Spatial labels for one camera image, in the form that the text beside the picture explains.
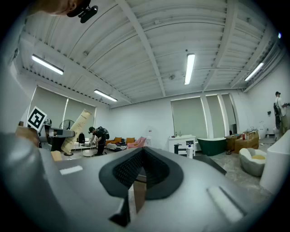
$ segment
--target freestanding bathtub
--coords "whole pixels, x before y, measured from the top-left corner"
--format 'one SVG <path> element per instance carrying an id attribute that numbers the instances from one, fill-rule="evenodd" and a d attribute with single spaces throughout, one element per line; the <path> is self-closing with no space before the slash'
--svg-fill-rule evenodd
<path id="1" fill-rule="evenodd" d="M 198 143 L 203 154 L 208 156 L 220 154 L 224 152 L 227 147 L 226 138 L 198 139 Z"/>

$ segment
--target ceiling light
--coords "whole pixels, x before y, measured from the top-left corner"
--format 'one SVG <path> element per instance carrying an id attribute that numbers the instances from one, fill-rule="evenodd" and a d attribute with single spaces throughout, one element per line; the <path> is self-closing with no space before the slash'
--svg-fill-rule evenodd
<path id="1" fill-rule="evenodd" d="M 255 70 L 245 79 L 245 81 L 248 81 L 252 78 L 252 76 L 255 75 L 256 72 L 258 72 L 260 70 L 260 68 L 264 65 L 264 63 L 260 63 Z"/>
<path id="2" fill-rule="evenodd" d="M 190 79 L 191 79 L 193 67 L 194 67 L 194 61 L 195 61 L 195 54 L 188 54 L 186 76 L 185 76 L 185 81 L 184 81 L 185 85 L 188 85 L 190 83 Z"/>
<path id="3" fill-rule="evenodd" d="M 44 59 L 40 58 L 39 56 L 33 54 L 33 55 L 32 55 L 32 59 L 33 59 L 34 61 L 36 61 L 37 63 L 40 63 L 40 64 L 42 64 L 43 66 L 45 66 L 45 67 L 47 67 L 47 68 L 49 68 L 49 69 L 55 71 L 56 73 L 58 73 L 58 74 L 60 74 L 60 75 L 63 75 L 63 70 L 62 70 L 62 69 L 60 69 L 60 68 L 54 66 L 53 64 L 51 64 L 51 63 L 45 61 Z"/>
<path id="4" fill-rule="evenodd" d="M 103 93 L 103 92 L 101 92 L 99 90 L 95 90 L 94 92 L 99 94 L 99 95 L 101 95 L 101 96 L 103 96 L 103 97 L 106 97 L 106 98 L 110 99 L 113 102 L 117 102 L 118 101 L 117 99 L 115 99 L 113 97 L 110 97 L 109 95 L 106 95 L 105 93 Z"/>

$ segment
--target orange chair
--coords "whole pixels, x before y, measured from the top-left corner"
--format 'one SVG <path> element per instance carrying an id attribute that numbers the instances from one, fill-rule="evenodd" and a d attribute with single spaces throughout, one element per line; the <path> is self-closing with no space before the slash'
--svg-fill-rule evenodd
<path id="1" fill-rule="evenodd" d="M 108 141 L 106 141 L 106 146 L 107 146 L 108 143 L 116 144 L 116 143 L 121 143 L 121 142 L 122 142 L 122 138 L 115 137 L 114 140 L 108 140 Z"/>
<path id="2" fill-rule="evenodd" d="M 135 138 L 127 138 L 126 139 L 126 144 L 128 143 L 134 143 L 135 142 Z"/>

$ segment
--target white ceiling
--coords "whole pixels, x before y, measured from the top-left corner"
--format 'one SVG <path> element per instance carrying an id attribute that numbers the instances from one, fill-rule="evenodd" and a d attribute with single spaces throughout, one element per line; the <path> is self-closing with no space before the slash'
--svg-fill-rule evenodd
<path id="1" fill-rule="evenodd" d="M 249 0 L 92 0 L 92 5 L 98 13 L 85 24 L 78 17 L 29 17 L 21 39 L 22 70 L 111 107 L 246 88 L 252 82 L 244 81 L 248 71 L 277 40 L 267 17 Z M 33 53 L 64 75 L 33 62 Z M 196 54 L 196 63 L 185 86 L 188 53 Z M 118 102 L 101 99 L 95 89 Z"/>

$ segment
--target window blind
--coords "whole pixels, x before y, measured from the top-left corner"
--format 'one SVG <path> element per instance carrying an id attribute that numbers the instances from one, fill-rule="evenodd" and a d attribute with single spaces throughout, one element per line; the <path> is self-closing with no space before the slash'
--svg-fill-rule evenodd
<path id="1" fill-rule="evenodd" d="M 207 96 L 210 115 L 213 123 L 213 137 L 221 138 L 225 136 L 225 125 L 223 123 L 222 109 L 218 96 Z"/>
<path id="2" fill-rule="evenodd" d="M 227 110 L 227 119 L 228 119 L 228 123 L 229 125 L 233 125 L 236 123 L 236 118 L 235 118 L 235 113 L 234 113 L 234 109 L 232 107 L 232 101 L 230 98 L 229 94 L 223 94 L 222 95 L 223 101 L 225 103 L 225 107 Z"/>
<path id="3" fill-rule="evenodd" d="M 75 122 L 78 119 L 78 117 L 81 115 L 84 109 L 92 113 L 90 119 L 88 120 L 88 122 L 86 123 L 86 125 L 83 127 L 83 130 L 82 130 L 82 133 L 85 135 L 85 138 L 88 138 L 88 137 L 91 137 L 91 135 L 88 134 L 89 128 L 91 126 L 94 126 L 94 117 L 95 117 L 95 109 L 96 109 L 94 106 L 90 106 L 85 103 L 69 99 L 67 108 L 65 111 L 64 119 L 72 120 Z"/>
<path id="4" fill-rule="evenodd" d="M 63 121 L 63 114 L 67 98 L 46 89 L 37 87 L 31 102 L 29 114 L 36 106 L 52 121 L 52 127 L 59 128 Z"/>
<path id="5" fill-rule="evenodd" d="M 174 134 L 194 135 L 197 138 L 208 137 L 203 106 L 200 97 L 171 102 Z"/>

